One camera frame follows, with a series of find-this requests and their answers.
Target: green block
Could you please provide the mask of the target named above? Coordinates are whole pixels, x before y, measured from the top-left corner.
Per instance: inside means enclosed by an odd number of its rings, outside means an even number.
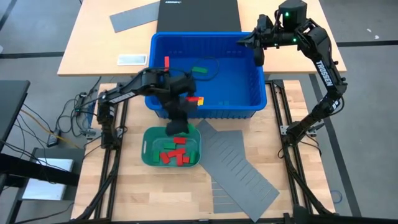
[[[189,163],[195,164],[197,161],[197,152],[192,151],[189,158]]]
[[[167,142],[167,143],[163,143],[163,148],[164,149],[175,149],[176,145],[173,142]]]
[[[154,162],[160,162],[160,152],[158,150],[154,151]]]
[[[207,74],[207,69],[201,67],[193,67],[192,72]]]

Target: black metal frame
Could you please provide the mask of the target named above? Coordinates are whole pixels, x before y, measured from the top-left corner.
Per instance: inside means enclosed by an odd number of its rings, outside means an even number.
[[[270,85],[271,87],[271,94],[272,94],[272,100],[274,101],[274,109],[275,109],[275,114],[277,118],[277,123],[278,123],[278,131],[279,131],[279,126],[283,125],[283,120],[282,120],[282,115],[280,113],[280,108],[278,104],[278,99],[277,99],[277,90],[276,88],[279,89],[279,92],[281,93],[281,100],[283,102],[283,106],[285,109],[285,115],[287,118],[287,124],[289,125],[292,123],[292,116],[290,114],[290,109],[289,109],[289,104],[287,102],[287,97],[286,97],[286,92],[285,88],[283,85],[283,80],[270,80],[265,82],[266,85]],[[126,117],[127,117],[127,109],[128,109],[128,100],[124,102],[123,104],[123,110],[121,114],[121,120],[120,120],[120,127],[124,127],[126,123]],[[285,146],[284,142],[282,141],[282,135],[280,134],[280,141],[284,147]],[[294,150],[294,157],[295,157],[295,162],[297,165],[297,172],[299,176],[303,179],[305,182],[305,175],[303,171],[303,165],[301,161],[301,157],[299,154],[299,148],[297,146],[293,147]],[[120,154],[121,154],[121,149],[117,150],[115,153],[115,161],[117,162],[116,165],[116,175],[118,174],[118,169],[119,169],[119,159],[120,159]],[[103,168],[102,168],[102,173],[101,173],[101,183],[103,182],[103,179],[106,178],[106,174],[108,172],[108,165],[109,165],[109,156],[110,156],[110,151],[106,152],[105,157],[104,157],[104,162],[103,162]],[[297,195],[297,189],[295,186],[295,181],[294,178],[288,173],[288,178],[289,178],[289,188],[290,188],[290,193],[292,196],[292,206],[293,205],[299,205],[299,196]],[[112,214],[113,214],[113,205],[114,205],[114,197],[116,193],[116,182],[117,179],[114,179],[112,184],[111,184],[111,190],[109,194],[109,200],[108,200],[108,207],[106,211],[106,218],[109,220],[112,220]],[[305,202],[305,207],[308,209],[310,214],[312,214],[312,206],[307,198],[306,195],[303,194],[304,202]],[[95,218],[99,218],[101,216],[101,207],[102,207],[102,199],[101,203],[98,204],[96,209],[96,216]],[[223,220],[165,220],[165,221],[126,221],[126,222],[112,222],[112,223],[117,223],[117,224],[130,224],[130,223],[157,223],[157,224],[166,224],[166,223],[179,223],[179,224],[191,224],[191,223],[225,223],[225,224],[235,224],[235,223],[253,223],[252,220],[245,218],[245,219],[223,219]],[[260,218],[257,223],[293,223],[292,218],[290,218],[288,213],[283,214],[283,218]]]

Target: white card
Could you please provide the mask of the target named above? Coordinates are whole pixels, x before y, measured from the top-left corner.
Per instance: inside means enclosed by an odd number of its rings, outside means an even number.
[[[119,55],[118,65],[146,65],[147,64],[147,55]]]

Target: wooden table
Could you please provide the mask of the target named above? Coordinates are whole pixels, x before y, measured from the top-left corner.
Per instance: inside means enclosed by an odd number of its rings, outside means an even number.
[[[117,66],[120,54],[149,55],[150,40],[156,33],[157,21],[115,33],[110,15],[143,6],[158,0],[84,0],[69,43],[62,58],[60,76],[132,75],[145,66]],[[242,31],[251,32],[260,14],[272,19],[284,0],[238,0]],[[333,48],[333,60],[339,61],[340,72],[346,72],[326,17],[318,0],[308,3],[307,17],[326,29]],[[297,47],[266,50],[264,73],[316,73],[316,69]]]
[[[292,119],[300,120],[308,114],[300,82],[291,80],[284,81],[284,84]],[[114,86],[115,84],[102,84],[99,92]],[[268,87],[267,99],[268,104],[264,110],[258,111],[251,119],[208,119],[208,121],[219,131],[243,130],[248,161],[280,192],[262,216],[262,218],[275,218],[282,217],[284,212],[292,214],[292,200],[284,160],[277,157],[277,152],[281,148],[279,127],[275,118],[271,90]],[[279,101],[280,107],[283,108],[281,99]],[[138,96],[130,100],[126,120],[128,131],[123,139],[113,220],[248,218],[243,212],[213,213],[211,177],[201,165],[189,169],[156,168],[142,162],[141,146],[145,130],[152,126],[165,125],[166,122],[145,106],[143,97]],[[190,122],[197,124],[200,120],[194,119]],[[99,128],[95,120],[93,127]],[[307,138],[303,141],[313,144]],[[100,140],[91,143],[86,151],[92,150],[99,144]],[[308,186],[327,209],[334,211],[318,150],[301,143],[298,146]],[[97,149],[85,159],[72,218],[79,216],[94,197],[100,182],[103,158],[104,150]],[[303,205],[301,190],[298,194]]]

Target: blue plastic bin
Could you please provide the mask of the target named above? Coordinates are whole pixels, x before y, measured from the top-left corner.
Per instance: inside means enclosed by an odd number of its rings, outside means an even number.
[[[150,67],[164,67],[164,57],[170,57],[170,67],[190,71],[206,68],[206,76],[193,73],[197,80],[195,96],[203,96],[204,104],[188,114],[189,118],[250,118],[267,104],[262,67],[256,67],[253,50],[236,41],[246,32],[157,33],[150,45]],[[207,79],[216,73],[211,80]],[[179,75],[171,70],[171,75]],[[154,96],[145,98],[147,107],[161,118],[167,118]]]

